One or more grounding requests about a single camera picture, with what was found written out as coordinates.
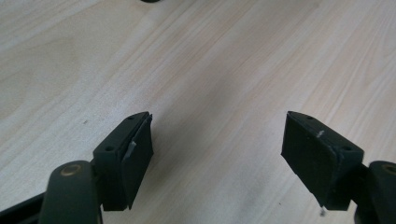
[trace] metal screw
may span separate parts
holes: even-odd
[[[66,167],[64,167],[61,171],[61,175],[63,176],[70,176],[70,175],[75,175],[76,173],[81,170],[81,166],[78,164],[71,164]]]

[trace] wooden table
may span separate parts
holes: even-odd
[[[396,161],[396,2],[0,1],[0,210],[153,114],[132,211],[105,223],[353,223],[281,158],[288,110]]]

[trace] black plastic part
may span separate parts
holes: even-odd
[[[44,193],[0,212],[0,223],[36,224],[44,200]]]
[[[375,210],[365,210],[359,206],[356,208],[354,220],[355,224],[380,224]]]
[[[367,188],[382,224],[396,223],[396,164],[374,161],[369,166]]]
[[[317,119],[289,112],[281,155],[320,206],[347,210],[346,179],[359,171],[363,150]]]
[[[125,119],[93,152],[97,189],[105,211],[131,208],[153,155],[149,112]]]
[[[71,161],[56,168],[49,178],[39,223],[102,223],[92,177],[87,161]]]

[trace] screw hole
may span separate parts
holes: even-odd
[[[107,148],[105,149],[105,151],[112,151],[112,150],[114,150],[114,147],[107,147]]]

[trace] wood grain surface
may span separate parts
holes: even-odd
[[[0,210],[149,111],[154,157],[105,223],[354,223],[281,158],[285,118],[396,161],[396,2],[3,0],[0,94]]]

